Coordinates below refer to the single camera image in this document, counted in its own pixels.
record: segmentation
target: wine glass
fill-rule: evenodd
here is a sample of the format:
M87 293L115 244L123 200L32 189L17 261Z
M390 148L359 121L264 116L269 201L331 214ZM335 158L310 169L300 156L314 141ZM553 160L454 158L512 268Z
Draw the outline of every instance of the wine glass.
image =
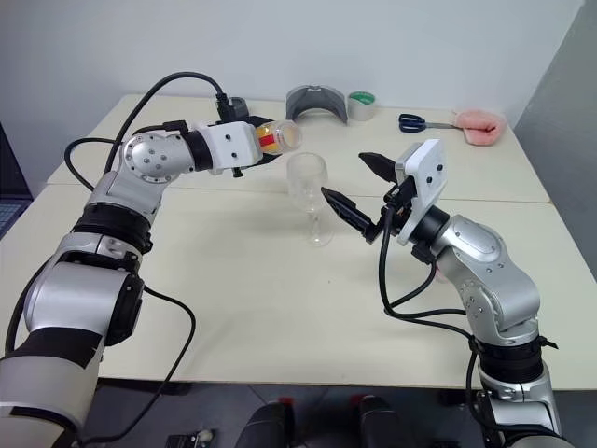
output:
M333 236L324 218L326 199L321 193L321 187L327 182L326 162L310 152L295 154L286 164L286 179L293 204L309 215L308 242L315 246L326 245Z

